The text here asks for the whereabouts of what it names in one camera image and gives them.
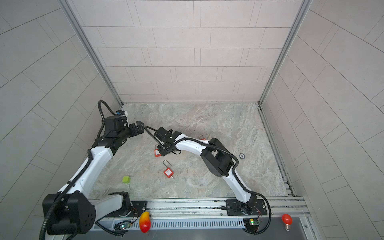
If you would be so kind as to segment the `green cube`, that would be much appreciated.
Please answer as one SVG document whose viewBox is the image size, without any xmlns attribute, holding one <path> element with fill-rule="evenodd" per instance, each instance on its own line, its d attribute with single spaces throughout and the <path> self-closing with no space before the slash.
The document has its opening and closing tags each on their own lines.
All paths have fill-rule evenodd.
<svg viewBox="0 0 384 240">
<path fill-rule="evenodd" d="M 124 184 L 129 184 L 130 181 L 131 181 L 130 176 L 124 176 L 123 179 L 122 179 L 122 182 L 123 182 Z"/>
</svg>

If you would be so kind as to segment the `right circuit board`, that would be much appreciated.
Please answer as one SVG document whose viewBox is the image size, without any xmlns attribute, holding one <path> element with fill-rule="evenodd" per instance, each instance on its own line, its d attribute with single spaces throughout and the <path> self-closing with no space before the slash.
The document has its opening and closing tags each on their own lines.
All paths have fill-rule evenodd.
<svg viewBox="0 0 384 240">
<path fill-rule="evenodd" d="M 259 226 L 261 225 L 259 219 L 243 219 L 244 222 L 244 231 L 248 234 L 256 235 Z"/>
</svg>

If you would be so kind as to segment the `yellow red mango toy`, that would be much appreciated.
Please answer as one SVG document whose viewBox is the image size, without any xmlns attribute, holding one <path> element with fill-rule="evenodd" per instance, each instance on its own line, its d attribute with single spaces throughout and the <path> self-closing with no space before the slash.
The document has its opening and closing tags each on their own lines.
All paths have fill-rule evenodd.
<svg viewBox="0 0 384 240">
<path fill-rule="evenodd" d="M 139 219 L 139 228 L 142 233 L 147 233 L 151 229 L 150 213 L 145 211 L 141 214 Z"/>
</svg>

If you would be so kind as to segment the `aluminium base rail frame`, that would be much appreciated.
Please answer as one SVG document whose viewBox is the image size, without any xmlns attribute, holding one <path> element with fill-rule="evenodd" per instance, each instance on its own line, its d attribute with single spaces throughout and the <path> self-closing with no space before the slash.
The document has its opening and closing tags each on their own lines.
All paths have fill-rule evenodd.
<svg viewBox="0 0 384 240">
<path fill-rule="evenodd" d="M 106 228 L 113 229 L 119 222 L 134 220 L 136 222 L 131 229 L 138 230 L 138 218 L 147 211 L 150 213 L 152 230 L 244 229 L 243 219 L 259 219 L 261 230 L 268 221 L 268 212 L 264 201 L 261 198 L 258 200 L 261 217 L 243 214 L 240 203 L 235 198 L 132 200 L 133 213 L 125 217 L 111 213 L 101 223 Z M 278 229 L 286 232 L 282 215 L 288 214 L 293 219 L 292 225 L 298 225 L 302 229 L 300 234 L 305 239 L 320 239 L 304 198 L 267 197 L 267 200 L 272 210 L 272 221 L 266 233 L 271 233 L 274 220 L 278 222 Z"/>
</svg>

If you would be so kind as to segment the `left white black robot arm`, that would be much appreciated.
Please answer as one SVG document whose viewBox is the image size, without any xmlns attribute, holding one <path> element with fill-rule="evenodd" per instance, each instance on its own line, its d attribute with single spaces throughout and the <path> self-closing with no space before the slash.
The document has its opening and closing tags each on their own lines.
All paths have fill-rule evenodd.
<svg viewBox="0 0 384 240">
<path fill-rule="evenodd" d="M 95 223 L 110 213 L 125 217 L 133 212 L 127 192 L 115 192 L 95 202 L 89 200 L 94 183 L 119 147 L 127 139 L 144 133 L 144 123 L 128 124 L 127 113 L 123 110 L 105 117 L 102 105 L 108 111 L 112 110 L 105 101 L 98 101 L 102 126 L 92 147 L 87 150 L 86 160 L 56 194 L 48 194 L 43 200 L 45 219 L 39 233 L 41 240 L 46 235 L 67 235 L 71 240 L 78 234 L 89 232 Z"/>
</svg>

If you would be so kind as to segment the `left circuit board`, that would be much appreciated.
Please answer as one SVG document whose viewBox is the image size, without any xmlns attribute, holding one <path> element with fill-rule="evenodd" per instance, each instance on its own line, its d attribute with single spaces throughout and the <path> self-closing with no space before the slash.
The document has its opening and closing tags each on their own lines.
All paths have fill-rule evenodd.
<svg viewBox="0 0 384 240">
<path fill-rule="evenodd" d="M 114 231 L 122 232 L 122 231 L 128 231 L 132 226 L 132 221 L 122 221 L 114 226 Z"/>
</svg>

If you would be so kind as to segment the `circuit board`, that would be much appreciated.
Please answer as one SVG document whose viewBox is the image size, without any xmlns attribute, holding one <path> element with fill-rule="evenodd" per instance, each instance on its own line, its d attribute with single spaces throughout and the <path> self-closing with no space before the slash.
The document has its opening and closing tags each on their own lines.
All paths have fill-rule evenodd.
<svg viewBox="0 0 384 240">
<path fill-rule="evenodd" d="M 122 231 L 128 231 L 132 226 L 132 221 L 122 221 L 114 226 L 114 231 L 122 232 Z"/>
<path fill-rule="evenodd" d="M 244 222 L 244 231 L 248 234 L 256 235 L 259 226 L 261 225 L 259 219 L 243 219 Z"/>
</svg>

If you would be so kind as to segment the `red light bulb toy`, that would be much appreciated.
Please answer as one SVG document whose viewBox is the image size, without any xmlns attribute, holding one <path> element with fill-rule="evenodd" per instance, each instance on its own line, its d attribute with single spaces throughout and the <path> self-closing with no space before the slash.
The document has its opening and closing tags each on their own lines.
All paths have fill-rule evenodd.
<svg viewBox="0 0 384 240">
<path fill-rule="evenodd" d="M 291 230 L 291 225 L 293 223 L 292 217 L 290 215 L 288 215 L 288 214 L 283 214 L 282 215 L 282 221 L 283 221 L 283 223 L 285 225 L 286 231 L 289 232 Z"/>
</svg>

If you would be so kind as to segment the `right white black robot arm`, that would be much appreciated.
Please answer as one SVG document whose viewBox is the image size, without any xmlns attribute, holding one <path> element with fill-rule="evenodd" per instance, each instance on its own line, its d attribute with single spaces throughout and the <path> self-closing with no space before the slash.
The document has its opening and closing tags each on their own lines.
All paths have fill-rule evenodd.
<svg viewBox="0 0 384 240">
<path fill-rule="evenodd" d="M 258 226 L 248 223 L 244 231 L 251 235 L 266 232 L 272 221 L 272 210 L 267 198 L 246 186 L 236 170 L 240 163 L 238 158 L 230 153 L 218 139 L 212 138 L 209 141 L 194 139 L 181 132 L 167 131 L 163 127 L 155 130 L 154 134 L 150 132 L 154 130 L 152 127 L 144 125 L 142 129 L 158 143 L 158 150 L 163 157 L 169 153 L 175 154 L 177 151 L 187 151 L 200 156 L 208 170 L 215 176 L 223 178 L 234 192 L 243 214 L 261 217 L 262 211 L 257 203 L 258 198 L 261 198 L 267 206 L 268 221 L 266 225 L 260 230 Z"/>
</svg>

